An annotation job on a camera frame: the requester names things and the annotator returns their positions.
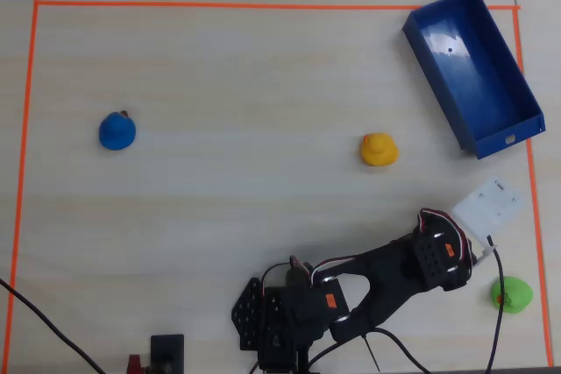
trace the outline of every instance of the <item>black cable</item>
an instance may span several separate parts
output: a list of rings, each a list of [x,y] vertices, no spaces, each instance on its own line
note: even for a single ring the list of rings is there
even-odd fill
[[[26,304],[66,345],[72,348],[79,356],[84,358],[84,360],[99,374],[105,374],[105,371],[97,365],[97,363],[89,357],[83,350],[78,348],[78,346],[68,339],[64,334],[53,325],[53,323],[46,318],[46,316],[41,313],[41,311],[36,308],[26,297],[24,297],[21,293],[16,291],[10,285],[8,285],[3,279],[0,279],[0,285],[6,288],[10,293],[15,296],[18,300]]]
[[[253,374],[255,370],[257,370],[258,366],[259,366],[259,361],[257,361],[255,365],[253,365],[252,369],[249,371],[249,374]]]
[[[308,370],[311,368],[311,366],[316,363],[320,358],[323,358],[324,356],[326,356],[327,354],[329,354],[332,350],[335,350],[337,348],[340,348],[341,346],[345,345],[346,342],[342,342],[342,343],[333,343],[331,346],[329,346],[329,348],[325,348],[324,350],[322,350],[319,354],[317,354],[316,356],[314,356],[312,358],[312,360],[309,362],[308,364]]]
[[[277,263],[276,265],[272,265],[271,267],[269,267],[265,273],[263,273],[263,276],[261,277],[261,297],[265,297],[265,276],[275,267],[279,267],[279,266],[283,266],[283,265],[290,265],[289,262],[286,263]]]
[[[493,239],[491,236],[487,237],[487,241],[491,247],[494,246]],[[491,356],[489,357],[489,363],[487,364],[487,369],[485,370],[486,374],[491,372],[491,368],[493,368],[494,362],[494,354],[497,351],[497,344],[499,343],[499,333],[501,331],[501,321],[502,321],[502,313],[505,307],[505,277],[502,272],[502,263],[501,258],[499,257],[499,253],[497,249],[493,250],[494,258],[497,260],[497,266],[499,266],[499,283],[501,284],[501,302],[499,303],[499,316],[497,317],[497,325],[494,328],[494,338],[493,338],[493,347],[491,348]]]
[[[375,333],[382,333],[383,335],[389,337],[392,341],[395,342],[397,346],[400,347],[401,352],[405,354],[408,360],[411,361],[415,365],[415,367],[424,372],[424,374],[430,374],[430,371],[424,368],[416,359],[413,358],[408,349],[405,348],[405,345],[392,332],[388,332],[384,328],[373,328],[372,331]]]
[[[366,339],[366,335],[363,335],[362,338],[365,340],[366,347],[368,348],[368,352],[370,352],[370,356],[372,357],[374,363],[376,364],[376,368],[378,369],[378,372],[381,372],[380,367],[378,365],[378,361],[376,361],[376,358],[374,357],[374,353],[372,352],[372,348],[370,348],[370,343],[368,343],[368,339]]]

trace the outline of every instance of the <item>blue tray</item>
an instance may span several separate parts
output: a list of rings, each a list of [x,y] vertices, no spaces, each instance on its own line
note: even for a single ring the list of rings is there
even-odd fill
[[[478,159],[545,131],[543,113],[483,0],[439,0],[403,31],[462,149]]]

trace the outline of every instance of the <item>green rubber duck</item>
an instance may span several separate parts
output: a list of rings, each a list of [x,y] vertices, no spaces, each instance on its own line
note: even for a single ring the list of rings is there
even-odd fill
[[[505,306],[506,313],[518,314],[532,301],[534,292],[523,280],[514,276],[505,276]],[[499,308],[501,303],[501,283],[497,280],[491,287],[491,301]]]

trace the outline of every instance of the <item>orange border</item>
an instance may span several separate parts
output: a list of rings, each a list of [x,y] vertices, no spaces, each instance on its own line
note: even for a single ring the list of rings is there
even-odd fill
[[[267,9],[267,10],[299,10],[299,11],[411,11],[418,9],[421,5],[406,4],[239,4],[239,3],[209,3],[209,2],[104,2],[104,1],[72,1],[72,0],[34,0],[32,28],[29,41],[29,55],[27,58],[27,77],[25,82],[25,99],[24,99],[24,116],[21,130],[21,146],[19,151],[19,174],[18,174],[18,196],[16,203],[16,219],[14,222],[14,240],[11,256],[11,275],[10,285],[16,286],[16,276],[18,272],[18,251],[19,237],[21,228],[21,215],[24,196],[25,181],[25,153],[27,148],[27,130],[29,123],[29,108],[31,105],[32,93],[32,74],[33,60],[35,56],[35,40],[37,38],[37,22],[39,18],[39,6],[144,6],[144,7],[167,7],[167,8],[223,8],[223,9]],[[515,28],[515,44],[516,59],[520,69],[523,71],[522,65],[522,45],[520,42],[520,27],[518,23],[519,5],[497,4],[488,6],[490,10],[495,11],[512,11],[513,25]],[[543,317],[543,337],[545,340],[545,349],[547,361],[550,367],[553,366],[553,352],[550,336],[549,310],[547,301],[547,285],[545,283],[545,269],[543,263],[543,244],[542,231],[539,219],[539,206],[537,202],[537,186],[536,171],[534,168],[534,159],[532,153],[532,143],[528,139],[526,141],[526,150],[528,154],[529,181],[532,194],[532,207],[534,211],[534,224],[536,230],[536,251],[537,263],[540,278],[540,294],[542,299],[542,317]],[[11,326],[13,319],[13,302],[12,294],[8,296],[8,310],[6,314],[6,330],[4,335],[4,358],[2,361],[2,374],[8,372],[8,359],[10,356],[10,340]]]
[[[520,23],[518,22],[518,10],[512,10],[512,21],[515,26],[515,43],[516,43],[516,61],[520,70],[524,72],[524,64],[522,61],[522,43],[520,41]],[[545,282],[545,263],[543,259],[543,243],[542,243],[542,224],[540,223],[540,207],[537,202],[537,184],[536,169],[534,167],[534,153],[532,150],[532,139],[526,140],[526,153],[528,154],[528,171],[529,185],[532,192],[532,209],[534,210],[534,228],[536,232],[536,252],[537,252],[537,269],[540,276],[540,298],[542,301],[542,319],[543,319],[543,339],[545,341],[545,354],[547,355],[547,364],[549,367],[554,366],[553,362],[553,346],[551,342],[550,332],[550,310],[548,307],[547,284]]]
[[[39,4],[50,6],[149,6],[163,8],[220,8],[220,9],[279,9],[299,11],[412,11],[420,4],[236,4],[215,2],[107,2],[98,0],[36,0]],[[517,4],[492,4],[496,11],[520,9]]]
[[[21,226],[21,210],[24,199],[25,152],[27,149],[27,127],[29,122],[29,105],[32,96],[33,59],[35,57],[35,39],[37,38],[37,18],[39,2],[33,1],[32,32],[29,38],[29,55],[27,56],[27,79],[25,80],[24,118],[21,127],[21,145],[19,147],[19,175],[18,196],[16,201],[16,221],[14,222],[14,242],[11,251],[10,286],[16,287],[18,273],[19,229]],[[8,311],[6,314],[6,331],[4,334],[4,356],[2,359],[2,374],[8,372],[8,357],[10,356],[11,322],[14,311],[14,296],[8,294]]]

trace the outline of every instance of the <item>yellow rubber duck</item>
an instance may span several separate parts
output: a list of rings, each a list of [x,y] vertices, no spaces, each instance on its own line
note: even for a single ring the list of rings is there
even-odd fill
[[[400,152],[387,133],[370,133],[362,139],[360,155],[369,166],[390,166],[397,161]]]

